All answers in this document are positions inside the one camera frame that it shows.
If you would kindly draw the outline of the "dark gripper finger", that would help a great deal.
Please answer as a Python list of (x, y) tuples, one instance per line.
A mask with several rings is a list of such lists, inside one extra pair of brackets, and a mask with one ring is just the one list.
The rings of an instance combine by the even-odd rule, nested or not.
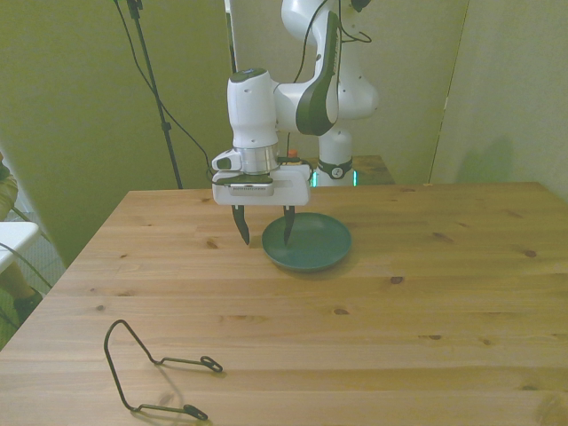
[(285, 225), (284, 225), (284, 231), (283, 231), (283, 240), (284, 240), (284, 244), (287, 245), (292, 229), (293, 229), (293, 225), (294, 225), (294, 221), (295, 221), (295, 217), (296, 217), (296, 211), (295, 211), (295, 207), (294, 206), (284, 206), (283, 207), (283, 212), (284, 212), (284, 220), (285, 220)]
[(241, 238), (243, 241), (249, 245), (250, 235), (249, 227), (245, 219), (245, 207), (242, 205), (232, 205), (233, 220), (239, 230)]

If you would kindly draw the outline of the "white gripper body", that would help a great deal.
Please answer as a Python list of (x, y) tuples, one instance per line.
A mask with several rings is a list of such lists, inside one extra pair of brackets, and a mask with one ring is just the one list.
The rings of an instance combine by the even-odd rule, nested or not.
[(310, 200), (310, 175), (306, 164), (281, 165), (261, 175), (223, 170), (214, 176), (213, 196), (220, 205), (303, 206)]

